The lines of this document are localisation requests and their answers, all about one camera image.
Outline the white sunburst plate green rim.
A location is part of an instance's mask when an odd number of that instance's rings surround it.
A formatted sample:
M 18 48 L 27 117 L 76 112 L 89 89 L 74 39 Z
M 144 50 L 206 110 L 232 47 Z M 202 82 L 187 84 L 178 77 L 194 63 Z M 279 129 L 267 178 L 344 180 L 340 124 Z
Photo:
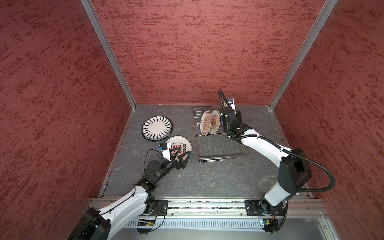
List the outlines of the white sunburst plate green rim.
M 210 128 L 210 135 L 215 135 L 219 128 L 221 123 L 221 116 L 220 112 L 218 110 L 213 110 L 211 112 L 211 128 Z

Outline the white sunburst pattern plate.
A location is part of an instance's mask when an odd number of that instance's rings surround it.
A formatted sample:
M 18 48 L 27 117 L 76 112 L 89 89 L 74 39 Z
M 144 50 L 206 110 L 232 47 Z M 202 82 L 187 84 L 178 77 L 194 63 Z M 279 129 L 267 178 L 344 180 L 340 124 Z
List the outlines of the white sunburst pattern plate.
M 212 115 L 210 111 L 204 111 L 200 120 L 200 133 L 202 136 L 206 136 L 211 129 Z

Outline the white blue striped plate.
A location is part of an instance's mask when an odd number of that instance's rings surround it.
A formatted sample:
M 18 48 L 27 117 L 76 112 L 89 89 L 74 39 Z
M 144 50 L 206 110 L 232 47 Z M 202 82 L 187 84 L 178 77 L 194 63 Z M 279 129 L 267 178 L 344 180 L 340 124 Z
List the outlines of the white blue striped plate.
M 167 138 L 173 131 L 173 123 L 164 116 L 154 116 L 146 120 L 142 126 L 143 137 L 152 142 Z

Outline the brown rimmed cream plate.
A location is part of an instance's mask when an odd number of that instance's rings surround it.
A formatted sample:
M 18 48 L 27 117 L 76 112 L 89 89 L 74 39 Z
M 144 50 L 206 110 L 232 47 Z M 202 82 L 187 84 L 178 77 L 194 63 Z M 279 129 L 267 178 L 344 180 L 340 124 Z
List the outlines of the brown rimmed cream plate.
M 173 127 L 142 127 L 143 137 L 151 142 L 157 142 L 170 136 Z

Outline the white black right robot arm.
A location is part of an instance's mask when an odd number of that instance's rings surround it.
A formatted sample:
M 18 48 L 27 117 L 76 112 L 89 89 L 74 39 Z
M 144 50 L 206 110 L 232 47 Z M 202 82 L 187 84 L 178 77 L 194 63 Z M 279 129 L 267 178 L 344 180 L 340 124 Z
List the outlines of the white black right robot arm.
M 231 107 L 221 110 L 224 131 L 232 140 L 249 147 L 279 168 L 277 182 L 260 198 L 259 211 L 271 215 L 280 203 L 296 195 L 311 179 L 312 173 L 305 153 L 291 150 L 260 135 L 250 126 L 241 123 Z

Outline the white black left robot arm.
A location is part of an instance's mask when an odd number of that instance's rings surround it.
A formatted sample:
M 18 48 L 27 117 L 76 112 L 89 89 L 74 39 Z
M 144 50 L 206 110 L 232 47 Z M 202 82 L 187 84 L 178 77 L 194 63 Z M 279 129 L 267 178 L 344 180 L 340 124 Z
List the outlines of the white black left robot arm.
M 169 144 L 160 144 L 158 153 L 163 162 L 153 160 L 147 164 L 142 178 L 128 194 L 107 207 L 88 209 L 70 233 L 69 240 L 110 240 L 126 224 L 141 215 L 166 214 L 156 206 L 155 193 L 159 181 L 171 170 L 184 169 L 191 152 L 181 153 L 181 148 L 172 149 Z

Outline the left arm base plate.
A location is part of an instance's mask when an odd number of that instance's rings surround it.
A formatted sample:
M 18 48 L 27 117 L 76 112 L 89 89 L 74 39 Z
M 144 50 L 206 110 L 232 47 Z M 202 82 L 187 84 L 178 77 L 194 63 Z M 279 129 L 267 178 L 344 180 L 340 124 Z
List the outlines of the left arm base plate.
M 155 216 L 155 210 L 158 211 L 158 215 L 163 216 L 167 215 L 168 211 L 168 205 L 169 205 L 169 200 L 160 200 L 160 199 L 155 199 L 154 200 L 154 206 L 150 208 L 150 216 Z

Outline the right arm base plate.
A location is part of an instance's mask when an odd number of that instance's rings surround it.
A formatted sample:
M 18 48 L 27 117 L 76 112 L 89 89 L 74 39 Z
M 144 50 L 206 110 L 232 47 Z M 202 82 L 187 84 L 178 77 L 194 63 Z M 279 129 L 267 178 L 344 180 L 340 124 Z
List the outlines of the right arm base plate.
M 272 206 L 266 200 L 245 200 L 244 204 L 247 216 L 279 217 L 285 214 L 285 206 L 282 202 Z

